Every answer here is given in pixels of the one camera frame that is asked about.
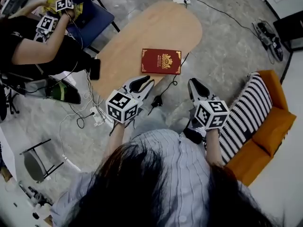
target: book cover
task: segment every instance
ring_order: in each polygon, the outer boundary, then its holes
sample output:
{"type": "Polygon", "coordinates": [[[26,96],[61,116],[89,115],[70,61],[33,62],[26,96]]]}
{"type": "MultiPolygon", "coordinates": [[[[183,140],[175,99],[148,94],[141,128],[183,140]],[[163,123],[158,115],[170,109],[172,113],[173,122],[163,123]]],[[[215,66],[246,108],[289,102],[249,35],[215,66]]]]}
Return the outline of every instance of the book cover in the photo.
{"type": "Polygon", "coordinates": [[[142,50],[141,72],[179,75],[181,72],[181,51],[144,48],[142,50]]]}

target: concrete floor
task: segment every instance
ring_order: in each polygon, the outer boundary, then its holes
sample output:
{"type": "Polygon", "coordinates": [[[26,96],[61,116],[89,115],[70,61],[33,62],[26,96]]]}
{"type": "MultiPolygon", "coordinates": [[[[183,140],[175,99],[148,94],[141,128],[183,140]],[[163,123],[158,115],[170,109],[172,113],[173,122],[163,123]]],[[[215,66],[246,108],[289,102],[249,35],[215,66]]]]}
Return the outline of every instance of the concrete floor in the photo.
{"type": "MultiPolygon", "coordinates": [[[[123,27],[135,16],[144,11],[151,4],[160,0],[102,0],[108,11],[115,15],[115,22],[123,27]]],[[[272,23],[276,20],[270,9],[261,0],[203,0],[209,5],[223,10],[235,17],[244,26],[251,27],[251,22],[263,19],[272,23]]],[[[168,122],[174,121],[181,115],[187,115],[190,107],[187,82],[192,77],[197,77],[210,85],[218,96],[230,104],[240,91],[246,75],[256,70],[274,69],[279,76],[285,68],[288,54],[282,63],[272,65],[268,60],[267,52],[260,41],[247,29],[241,28],[226,15],[208,8],[204,4],[192,0],[188,9],[193,12],[203,27],[203,38],[199,45],[190,53],[182,67],[181,75],[177,77],[178,85],[171,88],[162,96],[163,110],[168,115],[168,122]]],[[[116,34],[109,26],[100,35],[93,47],[101,50],[116,34]]],[[[82,103],[75,106],[75,110],[83,108],[88,99],[83,98],[87,92],[85,74],[73,73],[76,87],[81,93],[82,103]]],[[[144,103],[144,111],[135,122],[135,126],[151,109],[151,102],[172,80],[166,76],[152,91],[144,103]]],[[[51,138],[52,141],[37,150],[46,167],[62,161],[62,148],[59,139],[59,123],[72,110],[67,104],[52,100],[40,100],[18,96],[16,105],[20,110],[18,122],[34,145],[41,140],[51,138]]],[[[86,116],[89,109],[82,112],[86,116]]],[[[68,117],[61,124],[61,138],[63,149],[67,158],[81,171],[93,171],[99,165],[105,150],[110,127],[103,124],[94,127],[94,119],[85,120],[85,128],[80,129],[76,124],[75,116],[68,117]]],[[[132,127],[127,128],[127,140],[132,127]]],[[[56,200],[60,192],[70,183],[77,170],[68,162],[57,170],[41,184],[36,184],[24,173],[24,182],[47,194],[56,200]]]]}

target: black and white striped pillow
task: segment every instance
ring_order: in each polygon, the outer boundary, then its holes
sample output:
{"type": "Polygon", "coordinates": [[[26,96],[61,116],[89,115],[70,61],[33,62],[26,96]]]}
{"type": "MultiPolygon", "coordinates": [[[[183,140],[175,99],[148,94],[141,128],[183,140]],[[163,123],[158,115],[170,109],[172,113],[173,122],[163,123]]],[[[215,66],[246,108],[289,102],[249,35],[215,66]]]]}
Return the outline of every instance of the black and white striped pillow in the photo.
{"type": "Polygon", "coordinates": [[[248,75],[249,80],[233,102],[231,114],[221,129],[219,138],[224,163],[252,138],[273,106],[268,89],[259,73],[248,75]]]}

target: white wall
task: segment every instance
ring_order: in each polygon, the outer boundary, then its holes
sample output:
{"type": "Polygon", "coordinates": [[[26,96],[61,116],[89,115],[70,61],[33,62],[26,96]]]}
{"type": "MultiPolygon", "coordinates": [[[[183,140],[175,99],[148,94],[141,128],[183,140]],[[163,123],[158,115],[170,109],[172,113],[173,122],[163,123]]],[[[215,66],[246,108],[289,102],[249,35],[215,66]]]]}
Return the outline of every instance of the white wall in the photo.
{"type": "Polygon", "coordinates": [[[303,10],[303,0],[266,0],[276,11],[280,18],[303,10]]]}
{"type": "Polygon", "coordinates": [[[49,227],[44,220],[33,218],[28,197],[19,188],[13,178],[6,183],[0,175],[0,216],[8,227],[49,227]]]}
{"type": "Polygon", "coordinates": [[[297,115],[271,162],[250,185],[261,208],[274,217],[285,214],[287,227],[303,219],[303,51],[293,54],[283,82],[289,111],[297,115]]]}

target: wooden table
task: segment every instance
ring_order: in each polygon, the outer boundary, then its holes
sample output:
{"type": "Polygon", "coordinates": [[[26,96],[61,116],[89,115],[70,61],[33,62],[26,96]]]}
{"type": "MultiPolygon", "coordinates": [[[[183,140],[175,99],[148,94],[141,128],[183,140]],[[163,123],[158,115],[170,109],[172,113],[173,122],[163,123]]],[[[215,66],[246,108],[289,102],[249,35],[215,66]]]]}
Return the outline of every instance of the wooden table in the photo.
{"type": "MultiPolygon", "coordinates": [[[[132,20],[100,51],[100,79],[94,90],[107,99],[114,89],[141,73],[142,48],[170,49],[185,57],[201,40],[199,20],[183,5],[160,1],[132,20]]],[[[157,84],[163,74],[151,74],[157,84]]]]}

